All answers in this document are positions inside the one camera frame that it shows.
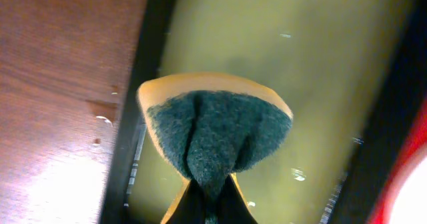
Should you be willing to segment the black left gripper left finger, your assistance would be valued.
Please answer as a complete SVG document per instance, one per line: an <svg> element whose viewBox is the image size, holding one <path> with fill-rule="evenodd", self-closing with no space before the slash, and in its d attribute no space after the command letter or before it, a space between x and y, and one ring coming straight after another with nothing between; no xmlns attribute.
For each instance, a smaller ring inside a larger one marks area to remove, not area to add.
<svg viewBox="0 0 427 224"><path fill-rule="evenodd" d="M173 211L165 215L165 224L204 224L206 216L204 197L198 183L191 180Z"/></svg>

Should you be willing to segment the white plate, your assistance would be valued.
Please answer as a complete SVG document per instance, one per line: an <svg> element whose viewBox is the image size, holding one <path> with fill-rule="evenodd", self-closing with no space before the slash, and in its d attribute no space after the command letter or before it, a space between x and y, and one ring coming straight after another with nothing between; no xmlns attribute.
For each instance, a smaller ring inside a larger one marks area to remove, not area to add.
<svg viewBox="0 0 427 224"><path fill-rule="evenodd" d="M426 224L426 154L401 168L388 197L388 224Z"/></svg>

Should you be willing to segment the dark green tray with water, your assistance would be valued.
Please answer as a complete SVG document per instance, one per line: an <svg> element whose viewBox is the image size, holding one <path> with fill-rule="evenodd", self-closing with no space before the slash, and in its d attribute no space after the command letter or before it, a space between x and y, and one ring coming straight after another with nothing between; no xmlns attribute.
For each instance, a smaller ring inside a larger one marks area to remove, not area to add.
<svg viewBox="0 0 427 224"><path fill-rule="evenodd" d="M143 82L175 73L239 75L275 90L294 125L238 175L259 223L327 223L359 149L400 144L422 101L388 102L417 0L148 0L100 223L159 223L181 187L139 112Z"/></svg>

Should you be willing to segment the green and yellow sponge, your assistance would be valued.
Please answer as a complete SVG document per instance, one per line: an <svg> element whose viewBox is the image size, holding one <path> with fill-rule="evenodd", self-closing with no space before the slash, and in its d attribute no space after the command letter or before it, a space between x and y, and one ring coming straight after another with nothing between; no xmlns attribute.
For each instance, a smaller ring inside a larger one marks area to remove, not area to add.
<svg viewBox="0 0 427 224"><path fill-rule="evenodd" d="M152 79L139 86L137 100L157 152L183 180L165 215L195 180L205 195L205 223L218 223L216 201L227 176L244 199L236 174L278 150L293 123L291 109L275 91L224 73Z"/></svg>

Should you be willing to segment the red plastic tray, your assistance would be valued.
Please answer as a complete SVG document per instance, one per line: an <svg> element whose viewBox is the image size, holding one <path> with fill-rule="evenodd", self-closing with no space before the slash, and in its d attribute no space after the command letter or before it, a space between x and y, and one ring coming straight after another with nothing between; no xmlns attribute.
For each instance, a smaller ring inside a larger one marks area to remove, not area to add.
<svg viewBox="0 0 427 224"><path fill-rule="evenodd" d="M426 224L426 101L367 224Z"/></svg>

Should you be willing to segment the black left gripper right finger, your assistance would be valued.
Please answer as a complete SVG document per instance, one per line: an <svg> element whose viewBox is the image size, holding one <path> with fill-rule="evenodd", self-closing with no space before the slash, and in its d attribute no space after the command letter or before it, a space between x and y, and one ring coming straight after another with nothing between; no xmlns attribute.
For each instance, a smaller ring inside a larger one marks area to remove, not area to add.
<svg viewBox="0 0 427 224"><path fill-rule="evenodd" d="M248 210L235 181L228 175L216 201L219 224L258 224Z"/></svg>

